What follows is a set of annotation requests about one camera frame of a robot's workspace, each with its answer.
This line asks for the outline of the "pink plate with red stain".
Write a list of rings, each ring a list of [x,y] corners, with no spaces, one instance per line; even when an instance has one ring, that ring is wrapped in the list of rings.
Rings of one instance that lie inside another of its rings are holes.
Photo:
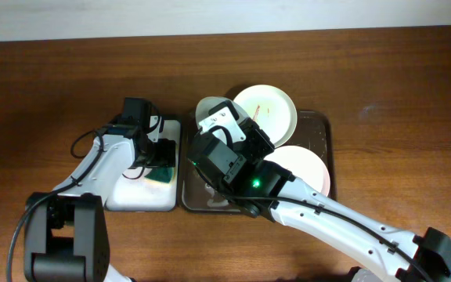
[[[330,173],[324,162],[311,150],[301,146],[280,146],[265,157],[266,161],[281,167],[301,178],[317,192],[330,194]]]

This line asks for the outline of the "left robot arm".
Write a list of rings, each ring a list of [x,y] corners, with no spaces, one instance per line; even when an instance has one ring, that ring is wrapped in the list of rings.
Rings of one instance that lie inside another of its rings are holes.
[[[29,281],[127,281],[110,262],[105,211],[166,212],[176,204],[180,124],[107,124],[49,193],[29,196],[24,276]]]

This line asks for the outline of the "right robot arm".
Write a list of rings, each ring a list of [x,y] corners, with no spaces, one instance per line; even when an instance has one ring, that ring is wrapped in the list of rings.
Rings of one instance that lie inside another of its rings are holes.
[[[251,120],[200,121],[187,154],[198,174],[252,218],[305,232],[360,263],[380,281],[451,281],[451,239],[375,221],[317,192],[265,156],[274,146]]]

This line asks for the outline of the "green yellow sponge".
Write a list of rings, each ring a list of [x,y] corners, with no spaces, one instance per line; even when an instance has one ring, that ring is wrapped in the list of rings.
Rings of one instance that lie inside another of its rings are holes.
[[[144,178],[158,183],[170,183],[175,174],[173,167],[152,168]]]

